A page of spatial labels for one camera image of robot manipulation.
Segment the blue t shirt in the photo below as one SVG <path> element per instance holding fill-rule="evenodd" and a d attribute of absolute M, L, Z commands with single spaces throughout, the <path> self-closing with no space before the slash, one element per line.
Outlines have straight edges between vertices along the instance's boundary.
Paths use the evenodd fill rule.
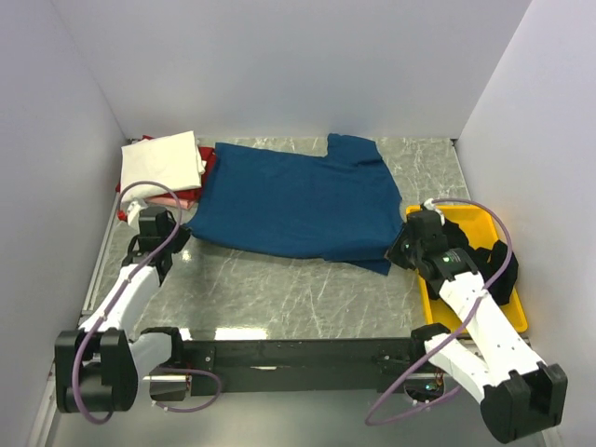
<path fill-rule="evenodd" d="M 331 134 L 325 156 L 218 142 L 187 226 L 227 248 L 320 258 L 387 275 L 402 228 L 400 191 L 375 142 Z"/>

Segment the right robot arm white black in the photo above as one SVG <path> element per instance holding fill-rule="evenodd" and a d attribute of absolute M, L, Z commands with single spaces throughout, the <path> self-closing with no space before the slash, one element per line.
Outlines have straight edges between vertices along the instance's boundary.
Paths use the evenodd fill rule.
<path fill-rule="evenodd" d="M 568 387 L 564 370 L 548 365 L 522 340 L 468 253 L 450 247 L 445 225 L 441 210 L 428 201 L 408 214 L 386 256 L 416 271 L 461 324 L 454 331 L 439 323 L 413 331 L 412 365 L 388 391 L 435 366 L 479 403 L 483 422 L 501 443 L 558 426 Z"/>

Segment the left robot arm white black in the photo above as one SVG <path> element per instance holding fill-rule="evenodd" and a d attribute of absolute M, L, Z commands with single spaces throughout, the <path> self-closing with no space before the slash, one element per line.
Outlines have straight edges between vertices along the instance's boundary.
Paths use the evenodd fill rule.
<path fill-rule="evenodd" d="M 78 329 L 56 339 L 55 393 L 61 413 L 96 417 L 125 412 L 145 376 L 157 368 L 174 374 L 185 365 L 179 329 L 150 328 L 136 340 L 129 335 L 190 234 L 163 207 L 141 210 L 138 226 L 114 287 Z"/>

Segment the folded red t shirt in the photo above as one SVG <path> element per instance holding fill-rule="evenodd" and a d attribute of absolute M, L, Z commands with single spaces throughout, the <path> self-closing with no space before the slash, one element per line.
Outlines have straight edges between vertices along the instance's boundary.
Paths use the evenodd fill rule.
<path fill-rule="evenodd" d="M 153 137 L 151 137 L 151 136 L 142 135 L 140 140 L 130 140 L 130 142 L 138 143 L 138 142 L 149 141 L 152 139 L 153 139 Z M 206 182 L 206 180 L 210 176 L 210 173 L 213 170 L 213 167 L 216 162 L 216 154 L 215 154 L 214 148 L 208 147 L 208 146 L 198 145 L 197 151 L 199 153 L 200 161 L 202 162 L 203 168 L 204 168 L 204 171 L 201 174 L 201 185 L 202 185 L 203 183 Z M 120 189 L 121 189 L 121 183 L 118 183 L 115 187 L 115 191 L 119 193 Z M 202 186 L 199 186 L 198 188 L 194 188 L 194 189 L 176 191 L 175 194 L 181 200 L 181 203 L 183 202 L 183 200 L 185 200 L 187 202 L 198 201 L 202 195 Z M 169 193 L 161 194 L 159 196 L 147 197 L 147 198 L 150 198 L 150 199 L 157 199 L 157 198 L 172 199 L 172 197 Z"/>

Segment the folded white t shirt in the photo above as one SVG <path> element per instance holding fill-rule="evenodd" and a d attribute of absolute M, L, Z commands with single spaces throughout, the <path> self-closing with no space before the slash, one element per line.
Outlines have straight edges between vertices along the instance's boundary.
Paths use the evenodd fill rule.
<path fill-rule="evenodd" d="M 144 181 L 122 194 L 123 202 L 166 194 L 165 190 L 147 184 L 147 181 L 165 185 L 174 192 L 201 186 L 205 163 L 193 131 L 125 145 L 121 147 L 121 154 L 120 190 Z"/>

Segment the black base beam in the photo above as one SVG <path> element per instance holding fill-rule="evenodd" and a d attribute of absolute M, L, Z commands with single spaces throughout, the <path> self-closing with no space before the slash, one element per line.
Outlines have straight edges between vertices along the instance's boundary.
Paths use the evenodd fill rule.
<path fill-rule="evenodd" d="M 131 348 L 162 403 L 220 393 L 382 393 L 422 356 L 411 338 L 171 341 L 146 333 Z"/>

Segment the aluminium frame rail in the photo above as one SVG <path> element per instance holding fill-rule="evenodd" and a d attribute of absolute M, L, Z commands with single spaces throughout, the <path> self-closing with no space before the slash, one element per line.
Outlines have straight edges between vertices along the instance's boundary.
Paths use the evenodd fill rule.
<path fill-rule="evenodd" d="M 108 221 L 105 227 L 105 231 L 102 237 L 102 243 L 99 248 L 98 256 L 96 258 L 94 268 L 89 280 L 88 288 L 86 291 L 85 299 L 81 312 L 79 313 L 78 322 L 83 317 L 89 316 L 96 303 L 96 293 L 99 287 L 103 269 L 105 266 L 105 253 L 109 242 L 111 240 L 111 232 L 115 223 L 115 210 L 118 195 L 115 195 L 112 208 L 108 217 Z M 52 362 L 51 368 L 47 375 L 46 386 L 42 396 L 42 400 L 34 419 L 34 424 L 30 432 L 30 436 L 27 440 L 27 447 L 44 447 L 50 446 L 55 436 L 56 426 L 60 420 L 60 415 L 57 410 L 57 398 L 55 391 L 56 382 L 56 368 L 55 362 Z"/>

